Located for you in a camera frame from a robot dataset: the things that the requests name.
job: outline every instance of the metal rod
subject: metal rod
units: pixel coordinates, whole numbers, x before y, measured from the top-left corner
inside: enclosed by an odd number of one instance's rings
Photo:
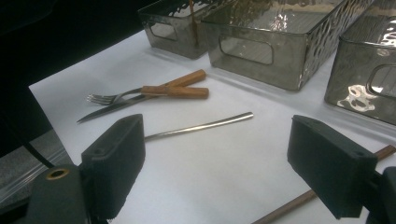
[[[387,146],[382,148],[381,150],[377,151],[375,155],[378,157],[378,161],[382,161],[385,158],[391,156],[393,153],[396,152],[396,147],[394,146]],[[287,213],[301,207],[302,205],[312,201],[313,199],[317,198],[317,194],[311,189],[306,193],[298,196],[297,198],[291,200],[288,203],[278,207],[273,212],[269,213],[265,217],[260,218],[259,220],[253,222],[252,224],[268,224],[280,217],[285,216]]]
[[[172,135],[182,134],[182,133],[196,132],[196,131],[201,131],[203,129],[209,129],[209,128],[215,128],[215,127],[219,127],[221,125],[231,124],[231,123],[235,123],[235,122],[239,122],[239,121],[243,121],[243,120],[251,119],[251,118],[253,118],[253,113],[247,112],[247,113],[244,113],[244,114],[241,114],[238,116],[234,116],[234,117],[231,117],[228,119],[221,119],[221,120],[210,122],[207,124],[193,126],[190,128],[179,129],[179,130],[170,131],[170,132],[166,132],[166,133],[156,133],[156,134],[149,135],[149,136],[145,137],[145,141],[147,142],[149,140],[160,138],[160,137],[172,136]]]

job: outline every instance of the fork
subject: fork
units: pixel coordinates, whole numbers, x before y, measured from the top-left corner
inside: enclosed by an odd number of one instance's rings
[[[172,97],[187,97],[187,98],[207,98],[208,90],[206,88],[185,88],[185,89],[172,89],[172,87],[184,87],[197,81],[205,79],[206,73],[200,69],[190,73],[184,77],[167,82],[159,87],[142,87],[131,91],[126,91],[117,95],[97,95],[89,94],[87,101],[99,105],[112,105],[122,98],[124,95],[134,94],[141,92],[145,95],[168,95]]]

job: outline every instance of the black cable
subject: black cable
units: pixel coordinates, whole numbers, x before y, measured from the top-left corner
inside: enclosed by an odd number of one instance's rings
[[[7,117],[6,112],[3,110],[2,112],[2,120],[7,125],[9,130],[14,134],[17,140],[32,154],[36,159],[38,159],[41,163],[43,163],[48,168],[54,167],[54,165],[44,158],[23,136],[22,132],[13,124],[13,122]]]

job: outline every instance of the knife handle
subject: knife handle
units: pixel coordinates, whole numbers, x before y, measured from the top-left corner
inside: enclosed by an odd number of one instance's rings
[[[177,78],[170,82],[167,82],[167,83],[163,84],[162,86],[185,87],[185,86],[189,86],[193,83],[202,81],[205,78],[206,78],[206,72],[204,70],[200,69],[200,70],[190,73],[184,77],[180,77],[180,78]]]
[[[206,99],[209,95],[209,89],[192,87],[144,86],[142,87],[141,93],[148,96],[166,95],[175,98]]]

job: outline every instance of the wooden stick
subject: wooden stick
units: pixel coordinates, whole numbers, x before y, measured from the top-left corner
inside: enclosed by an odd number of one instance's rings
[[[378,157],[379,161],[384,160],[385,158],[391,156],[393,153],[396,152],[396,147],[394,146],[387,146],[382,148],[381,150],[377,151],[375,155]],[[297,209],[298,207],[312,201],[313,199],[317,198],[317,194],[311,189],[306,193],[298,196],[297,198],[291,200],[288,203],[280,206],[273,212],[269,213],[265,217],[260,218],[259,220],[253,222],[252,224],[268,224],[276,219],[285,216],[287,213]]]

